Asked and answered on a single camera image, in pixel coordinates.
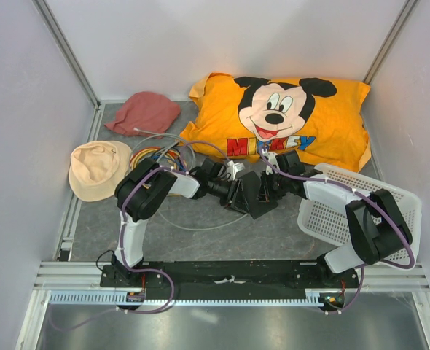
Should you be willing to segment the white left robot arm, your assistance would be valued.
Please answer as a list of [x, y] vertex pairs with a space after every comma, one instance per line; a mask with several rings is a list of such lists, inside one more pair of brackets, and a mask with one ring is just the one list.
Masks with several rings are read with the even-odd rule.
[[112, 258], [117, 279], [126, 287], [140, 282], [146, 227], [169, 195], [196, 200], [209, 194], [228, 206], [234, 201], [236, 176], [244, 168], [232, 160], [223, 163], [210, 158], [190, 171], [162, 166], [152, 159], [138, 164], [114, 194], [120, 210], [120, 233]]

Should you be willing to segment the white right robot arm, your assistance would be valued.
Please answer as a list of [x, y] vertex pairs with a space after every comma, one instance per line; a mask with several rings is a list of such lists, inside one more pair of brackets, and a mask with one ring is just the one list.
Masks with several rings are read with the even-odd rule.
[[399, 270], [414, 268], [421, 235], [421, 201], [407, 190], [329, 164], [310, 175], [286, 170], [296, 152], [276, 155], [260, 149], [269, 196], [298, 189], [302, 201], [298, 225], [335, 248], [322, 255], [317, 282], [332, 287], [342, 273], [383, 263]]

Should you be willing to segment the black network switch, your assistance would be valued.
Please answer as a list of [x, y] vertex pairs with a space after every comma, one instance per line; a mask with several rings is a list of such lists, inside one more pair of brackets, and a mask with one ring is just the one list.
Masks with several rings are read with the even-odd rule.
[[237, 182], [232, 207], [239, 212], [248, 214], [252, 219], [258, 219], [278, 207], [277, 201], [267, 201], [260, 197], [262, 189], [261, 178], [250, 171]]

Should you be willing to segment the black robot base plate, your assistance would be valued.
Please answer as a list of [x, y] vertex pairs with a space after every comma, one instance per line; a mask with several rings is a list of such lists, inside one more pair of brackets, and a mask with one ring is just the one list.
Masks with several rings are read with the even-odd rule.
[[124, 276], [112, 264], [105, 265], [100, 286], [143, 287], [146, 293], [168, 298], [171, 285], [165, 274], [173, 280], [174, 296], [293, 297], [307, 289], [359, 285], [355, 270], [333, 274], [315, 260], [151, 261], [143, 262], [140, 269], [146, 272]]

